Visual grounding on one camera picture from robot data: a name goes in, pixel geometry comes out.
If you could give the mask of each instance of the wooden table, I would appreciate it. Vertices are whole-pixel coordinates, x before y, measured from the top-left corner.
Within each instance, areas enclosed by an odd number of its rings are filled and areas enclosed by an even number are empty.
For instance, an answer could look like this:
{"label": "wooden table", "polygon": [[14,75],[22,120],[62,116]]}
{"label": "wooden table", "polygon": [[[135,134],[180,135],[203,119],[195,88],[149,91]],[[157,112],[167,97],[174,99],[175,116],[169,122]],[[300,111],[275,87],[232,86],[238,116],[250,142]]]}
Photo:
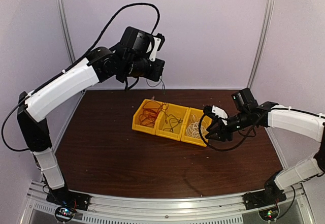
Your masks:
{"label": "wooden table", "polygon": [[[237,113],[233,90],[88,91],[56,156],[69,188],[122,197],[183,198],[215,196],[263,188],[281,164],[264,128],[230,152],[132,131],[132,117],[143,99]],[[234,134],[235,145],[241,136]]]}

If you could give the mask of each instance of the white cable bundle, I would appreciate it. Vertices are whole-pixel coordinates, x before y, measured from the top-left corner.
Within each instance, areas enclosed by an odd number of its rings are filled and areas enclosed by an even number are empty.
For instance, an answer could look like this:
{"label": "white cable bundle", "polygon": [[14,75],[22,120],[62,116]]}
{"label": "white cable bundle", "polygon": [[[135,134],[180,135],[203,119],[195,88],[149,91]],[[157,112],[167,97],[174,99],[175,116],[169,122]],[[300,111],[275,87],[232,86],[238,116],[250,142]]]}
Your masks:
{"label": "white cable bundle", "polygon": [[[191,124],[188,125],[188,127],[186,129],[186,134],[188,136],[190,136],[192,138],[196,138],[196,139],[201,138],[200,134],[199,134],[199,122],[200,122],[200,119],[196,115],[192,115]],[[208,133],[207,124],[205,121],[202,121],[201,133],[203,136]]]}

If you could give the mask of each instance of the robotic arm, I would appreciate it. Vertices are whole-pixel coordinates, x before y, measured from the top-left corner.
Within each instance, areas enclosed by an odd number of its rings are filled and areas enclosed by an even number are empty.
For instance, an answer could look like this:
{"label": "robotic arm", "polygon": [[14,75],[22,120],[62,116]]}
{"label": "robotic arm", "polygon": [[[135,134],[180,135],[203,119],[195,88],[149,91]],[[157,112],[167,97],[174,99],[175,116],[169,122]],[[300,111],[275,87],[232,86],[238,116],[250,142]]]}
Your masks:
{"label": "robotic arm", "polygon": [[156,58],[165,41],[127,27],[120,42],[111,49],[98,47],[70,69],[30,93],[19,96],[18,123],[24,139],[44,174],[50,194],[49,202],[74,205],[86,210],[89,196],[70,192],[52,149],[46,116],[54,108],[84,89],[112,76],[127,84],[127,77],[144,77],[159,81],[165,62]]}
{"label": "robotic arm", "polygon": [[274,174],[265,183],[265,190],[245,194],[246,209],[275,204],[277,200],[284,201],[286,199],[283,194],[284,189],[325,173],[325,117],[322,114],[304,112],[273,102],[258,105],[249,88],[233,94],[232,98],[239,110],[239,113],[235,116],[228,117],[225,111],[215,106],[204,108],[204,116],[213,119],[213,122],[207,128],[206,139],[223,142],[226,140],[231,141],[232,134],[235,131],[248,126],[270,126],[305,135],[321,143],[320,149],[315,155],[298,162],[293,167]]}

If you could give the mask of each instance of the yellow bin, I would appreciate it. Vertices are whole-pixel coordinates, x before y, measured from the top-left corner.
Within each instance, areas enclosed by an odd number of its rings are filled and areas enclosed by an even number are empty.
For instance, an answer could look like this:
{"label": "yellow bin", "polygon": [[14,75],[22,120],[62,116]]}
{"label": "yellow bin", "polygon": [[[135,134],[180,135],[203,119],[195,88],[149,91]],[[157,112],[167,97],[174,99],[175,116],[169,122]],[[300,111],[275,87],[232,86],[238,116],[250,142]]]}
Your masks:
{"label": "yellow bin", "polygon": [[188,110],[188,107],[168,103],[165,113],[159,114],[156,135],[180,141],[185,130]]}
{"label": "yellow bin", "polygon": [[[182,132],[182,137],[181,137],[181,141],[185,142],[185,143],[190,143],[190,144],[196,144],[196,145],[200,145],[203,147],[207,147],[207,145],[203,142],[203,140],[201,138],[197,139],[197,138],[193,138],[187,135],[186,133],[186,129],[187,127],[194,122],[193,121],[193,116],[196,117],[196,119],[200,119],[203,116],[203,111],[202,110],[198,110],[195,108],[189,108],[188,113],[187,113],[187,117],[186,117],[186,121],[184,122],[184,131]],[[205,126],[206,128],[211,124],[212,119],[210,117],[205,117],[203,119],[202,125]]]}
{"label": "yellow bin", "polygon": [[141,131],[144,133],[155,135],[159,116],[158,116],[157,120],[155,121],[155,124],[141,125],[140,120],[144,113],[144,110],[143,110],[144,106],[146,109],[152,109],[153,111],[158,111],[158,108],[162,104],[163,103],[160,101],[145,99],[142,102],[141,106],[136,111],[136,113],[133,115],[132,130]]}

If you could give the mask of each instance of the white backdrop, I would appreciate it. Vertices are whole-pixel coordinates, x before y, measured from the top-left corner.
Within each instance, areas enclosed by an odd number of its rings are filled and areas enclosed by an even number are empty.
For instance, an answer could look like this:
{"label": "white backdrop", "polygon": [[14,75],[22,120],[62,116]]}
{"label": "white backdrop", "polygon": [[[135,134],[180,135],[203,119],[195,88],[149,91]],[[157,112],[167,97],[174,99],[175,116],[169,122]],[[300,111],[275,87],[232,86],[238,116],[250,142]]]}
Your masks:
{"label": "white backdrop", "polygon": [[[276,0],[261,65],[253,85],[259,103],[275,101],[325,113],[325,0]],[[319,143],[272,130],[289,166]],[[325,177],[304,184],[317,224],[324,223]]]}
{"label": "white backdrop", "polygon": [[[21,92],[35,89],[66,68],[64,46],[55,0],[0,0],[0,122],[18,103]],[[54,143],[76,105],[71,98],[48,117]],[[26,148],[16,112],[5,127],[8,144]],[[1,223],[18,223],[31,180],[39,180],[30,152],[11,152],[0,140]]]}
{"label": "white backdrop", "polygon": [[[261,32],[266,0],[64,0],[76,57],[95,41],[123,5],[157,5],[156,30],[166,37],[158,58],[166,61],[167,88],[237,89],[247,85]],[[155,10],[132,7],[113,21],[100,45],[117,43],[125,28],[151,32]],[[124,88],[115,78],[94,89]],[[141,79],[136,88],[148,88]]]}

